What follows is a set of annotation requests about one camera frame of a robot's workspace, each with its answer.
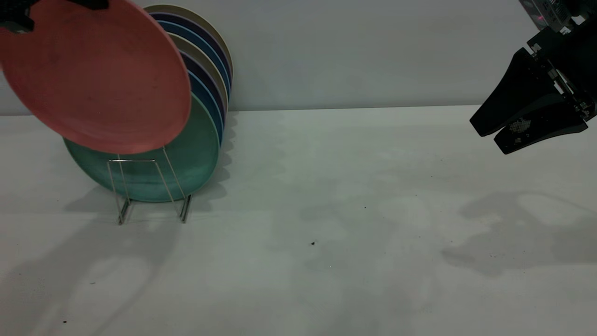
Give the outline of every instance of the black object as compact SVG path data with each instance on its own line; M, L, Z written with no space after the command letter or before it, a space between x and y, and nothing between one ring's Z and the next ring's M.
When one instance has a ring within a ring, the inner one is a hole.
M597 4L574 2L581 9L574 7L572 13L592 14ZM597 114L597 16L570 27L564 34L547 26L528 41L534 54L517 51L500 84L470 119L481 136L503 129L495 140L505 154L582 132Z
M35 28L29 9L39 0L0 0L0 27L13 33L28 33ZM108 0L68 0L91 10L105 10Z

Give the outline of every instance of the stack of plates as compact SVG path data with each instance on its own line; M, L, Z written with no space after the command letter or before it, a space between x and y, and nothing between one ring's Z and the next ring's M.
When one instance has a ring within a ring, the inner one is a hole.
M64 137L92 179L133 200L199 190L217 164L232 61L220 34L173 5L129 0L90 11L64 0L31 9L35 30L0 31L0 61L23 103Z

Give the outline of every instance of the white table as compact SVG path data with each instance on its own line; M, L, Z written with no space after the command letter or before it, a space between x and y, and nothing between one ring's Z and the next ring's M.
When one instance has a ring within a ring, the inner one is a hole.
M231 112L187 223L121 227L1 117L0 335L594 335L597 129L505 156L475 109Z

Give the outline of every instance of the blue plate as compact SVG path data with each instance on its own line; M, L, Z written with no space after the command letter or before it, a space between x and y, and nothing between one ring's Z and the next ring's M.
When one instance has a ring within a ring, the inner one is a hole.
M175 23L179 26L182 26L182 27L192 31L195 35L199 36L201 39L203 39L207 44L210 45L210 47L218 55L218 58L224 63L224 68L226 69L226 75L229 77L229 81L232 82L232 70L230 68L231 61L227 60L221 46L209 34L209 32L207 32L203 27L201 27L197 23L195 23L187 18L178 16L175 14L151 13L150 12L149 15L151 15L153 17L153 19L156 21L166 21L166 22Z
M192 44L195 44L201 51L203 51L207 57L214 63L218 71L221 73L222 79L224 80L224 84L226 85L227 95L230 98L230 77L228 76L228 72L226 70L226 66L224 65L225 61L217 55L214 49L207 43L201 36L194 33L192 30L180 26L176 23L171 23L167 21L158 20L158 23L164 30L168 33L176 34L182 38L189 40Z
M198 49L189 41L181 38L178 35L168 33L174 44L179 48L180 55L183 58L184 65L189 72L191 91L197 96L205 105L211 118L214 120L220 143L224 134L224 124L226 117L227 102L220 95L214 80L210 77L208 72L193 58L189 53L195 53Z

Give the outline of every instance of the white wall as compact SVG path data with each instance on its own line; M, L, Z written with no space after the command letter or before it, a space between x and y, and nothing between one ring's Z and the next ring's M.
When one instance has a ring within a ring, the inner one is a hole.
M537 33L517 0L170 2L227 41L233 109L481 103ZM0 84L0 114L24 111Z

